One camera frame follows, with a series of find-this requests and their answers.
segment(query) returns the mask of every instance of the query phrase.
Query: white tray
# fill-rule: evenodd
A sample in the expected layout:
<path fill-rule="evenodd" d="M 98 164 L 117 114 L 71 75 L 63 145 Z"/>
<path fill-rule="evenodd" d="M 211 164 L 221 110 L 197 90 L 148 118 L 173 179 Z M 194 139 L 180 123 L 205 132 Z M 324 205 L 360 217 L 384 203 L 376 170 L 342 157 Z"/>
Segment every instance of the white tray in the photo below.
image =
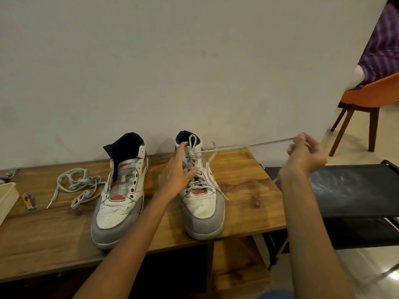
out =
<path fill-rule="evenodd" d="M 0 225 L 19 196 L 17 189 L 15 189 L 15 183 L 0 185 Z"/>

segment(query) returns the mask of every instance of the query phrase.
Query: person's left hand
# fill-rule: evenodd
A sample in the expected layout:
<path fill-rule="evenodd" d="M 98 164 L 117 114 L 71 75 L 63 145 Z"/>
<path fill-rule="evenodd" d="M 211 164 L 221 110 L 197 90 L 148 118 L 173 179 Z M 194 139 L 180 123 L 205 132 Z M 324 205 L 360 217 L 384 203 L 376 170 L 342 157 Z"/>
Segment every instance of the person's left hand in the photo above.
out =
<path fill-rule="evenodd" d="M 177 147 L 175 156 L 171 157 L 166 168 L 159 176 L 159 192 L 172 200 L 180 191 L 187 186 L 188 182 L 197 175 L 197 169 L 185 173 L 183 171 L 183 150 L 188 142 L 181 143 Z"/>

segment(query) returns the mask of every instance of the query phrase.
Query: orange chair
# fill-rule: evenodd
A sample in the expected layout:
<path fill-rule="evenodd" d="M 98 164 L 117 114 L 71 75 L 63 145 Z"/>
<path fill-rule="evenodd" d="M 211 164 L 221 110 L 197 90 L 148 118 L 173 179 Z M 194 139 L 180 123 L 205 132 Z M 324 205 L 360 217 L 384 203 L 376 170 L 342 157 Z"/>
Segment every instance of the orange chair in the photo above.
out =
<path fill-rule="evenodd" d="M 369 151 L 374 152 L 376 147 L 377 137 L 377 125 L 379 108 L 382 106 L 390 105 L 399 100 L 399 72 L 387 76 L 374 83 L 368 84 L 360 89 L 345 91 L 338 108 L 342 108 L 341 113 L 338 115 L 337 120 L 331 128 L 334 131 L 337 128 L 340 120 L 343 118 L 345 112 L 347 115 L 340 132 L 338 132 L 337 139 L 332 145 L 330 154 L 328 156 L 334 156 L 335 151 L 340 144 L 342 136 L 345 133 L 345 129 L 349 124 L 355 110 L 369 112 L 370 113 L 370 125 L 369 125 Z"/>

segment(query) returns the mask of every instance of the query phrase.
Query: wall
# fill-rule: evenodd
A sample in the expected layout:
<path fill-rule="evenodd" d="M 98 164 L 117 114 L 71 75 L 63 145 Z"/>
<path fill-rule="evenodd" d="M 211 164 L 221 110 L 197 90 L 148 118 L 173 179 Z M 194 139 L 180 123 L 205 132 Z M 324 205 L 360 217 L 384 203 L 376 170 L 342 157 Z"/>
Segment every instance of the wall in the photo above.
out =
<path fill-rule="evenodd" d="M 0 168 L 321 139 L 385 0 L 0 0 Z M 281 165 L 287 144 L 257 147 Z"/>

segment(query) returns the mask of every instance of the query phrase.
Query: floor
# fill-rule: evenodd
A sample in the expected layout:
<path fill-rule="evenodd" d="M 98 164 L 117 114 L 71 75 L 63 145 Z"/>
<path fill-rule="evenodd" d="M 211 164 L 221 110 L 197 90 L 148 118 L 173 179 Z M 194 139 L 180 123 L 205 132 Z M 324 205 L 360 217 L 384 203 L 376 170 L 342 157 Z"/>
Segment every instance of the floor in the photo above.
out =
<path fill-rule="evenodd" d="M 380 110 L 376 150 L 368 152 L 368 113 L 356 111 L 349 123 L 334 157 L 328 165 L 357 165 L 380 163 L 387 159 L 399 165 L 399 103 Z M 337 136 L 327 131 L 322 141 L 326 154 Z M 350 277 L 358 299 L 393 299 L 399 294 L 399 273 L 382 276 L 382 273 L 399 263 L 399 246 L 340 250 L 337 254 Z M 282 255 L 271 270 L 271 283 L 267 289 L 293 290 L 289 255 Z"/>

